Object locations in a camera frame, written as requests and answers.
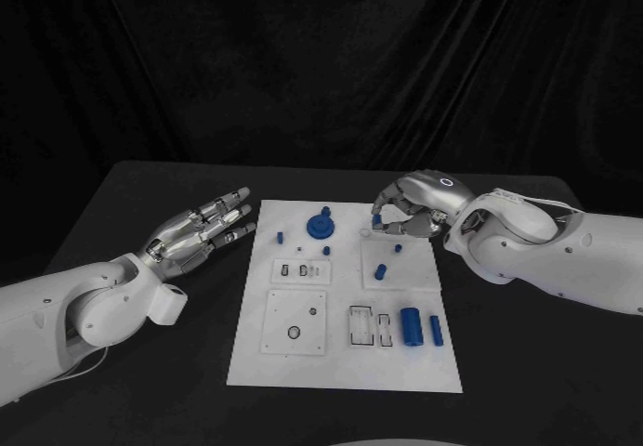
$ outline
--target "white cable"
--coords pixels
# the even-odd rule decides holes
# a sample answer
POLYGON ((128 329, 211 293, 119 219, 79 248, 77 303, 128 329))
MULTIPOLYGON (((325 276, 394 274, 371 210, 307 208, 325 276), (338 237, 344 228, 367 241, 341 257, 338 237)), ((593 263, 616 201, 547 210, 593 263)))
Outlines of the white cable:
MULTIPOLYGON (((44 383, 44 384, 41 384, 37 388, 34 388, 33 390, 37 390, 38 388, 41 388, 41 387, 44 387, 44 386, 47 386, 48 384, 53 384, 53 383, 57 383, 59 381, 64 381, 64 380, 67 380, 67 379, 70 379, 70 378, 74 378, 74 377, 77 377, 77 376, 80 376, 80 375, 83 375, 83 374, 87 374, 102 363, 103 363, 103 359, 106 358, 106 351, 108 351, 108 349, 109 349, 109 347, 105 347, 103 348, 103 356, 100 357, 100 360, 84 370, 84 371, 82 371, 82 372, 79 372, 79 373, 76 373, 76 374, 67 374, 67 375, 63 375, 63 376, 60 376, 59 378, 56 378, 56 379, 51 379, 47 383, 44 383)), ((73 366, 73 368, 69 370, 69 372, 72 372, 74 369, 76 369, 76 367, 79 366, 79 364, 76 364, 74 366, 73 366)))
POLYGON ((569 209, 570 211, 578 212, 579 214, 585 213, 585 211, 575 209, 569 204, 566 204, 563 202, 557 202, 556 200, 544 200, 543 198, 524 197, 523 195, 520 195, 518 193, 514 193, 514 192, 508 192, 508 193, 511 195, 516 195, 517 197, 520 197, 523 200, 526 200, 529 202, 549 204, 550 206, 554 206, 554 207, 563 207, 565 209, 569 209))

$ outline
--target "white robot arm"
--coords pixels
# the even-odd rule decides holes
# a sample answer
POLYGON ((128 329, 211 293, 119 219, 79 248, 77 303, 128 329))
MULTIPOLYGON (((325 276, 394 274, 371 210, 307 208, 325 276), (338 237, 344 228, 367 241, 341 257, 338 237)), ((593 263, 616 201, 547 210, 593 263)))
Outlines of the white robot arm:
POLYGON ((523 279, 550 295, 628 314, 643 313, 643 219, 585 214, 565 203, 495 189, 475 197, 449 175, 412 172, 381 191, 373 229, 432 237, 451 229, 443 248, 491 283, 523 279), (552 218, 529 202, 563 207, 552 218), (394 204, 413 217, 381 224, 394 204))
POLYGON ((122 342, 145 318, 175 322, 187 296, 164 282, 255 230, 253 223, 226 230, 250 211, 234 209, 247 194, 243 188, 174 216, 135 255, 0 289, 0 407, 122 342))

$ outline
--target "black table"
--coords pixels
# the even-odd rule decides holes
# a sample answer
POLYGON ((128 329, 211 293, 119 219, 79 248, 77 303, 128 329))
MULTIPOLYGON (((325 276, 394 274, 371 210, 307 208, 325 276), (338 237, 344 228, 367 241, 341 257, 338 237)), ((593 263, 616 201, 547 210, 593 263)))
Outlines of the black table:
MULTIPOLYGON (((260 199, 367 203, 397 176, 119 163, 47 272, 136 251, 165 218, 240 186, 252 190, 246 221, 255 221, 260 199)), ((578 205, 553 177, 456 177, 474 193, 501 187, 578 205)), ((174 326, 148 322, 90 374, 0 409, 2 444, 327 445, 380 438, 643 444, 643 320, 549 296, 524 282, 484 282, 441 240, 433 247, 461 395, 226 387, 252 240, 174 280, 190 296, 174 326)))

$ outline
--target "blue object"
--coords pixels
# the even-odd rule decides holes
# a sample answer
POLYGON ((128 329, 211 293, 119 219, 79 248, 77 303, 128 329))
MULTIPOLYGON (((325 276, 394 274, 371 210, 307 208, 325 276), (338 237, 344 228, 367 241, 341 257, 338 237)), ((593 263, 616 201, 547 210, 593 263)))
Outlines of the blue object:
POLYGON ((384 278, 386 273, 386 265, 379 265, 377 270, 374 271, 374 279, 380 281, 384 278))
POLYGON ((441 347, 443 345, 443 340, 442 330, 439 328, 439 319, 436 316, 431 316, 428 320, 431 321, 432 342, 435 346, 441 347))
POLYGON ((402 332, 405 334, 405 345, 418 347, 425 343, 422 337, 422 325, 419 323, 419 311, 416 308, 402 308, 399 310, 402 317, 402 332))
POLYGON ((327 206, 321 209, 321 214, 311 217, 305 229, 311 237, 317 240, 327 239, 334 232, 334 223, 331 221, 331 210, 327 206))

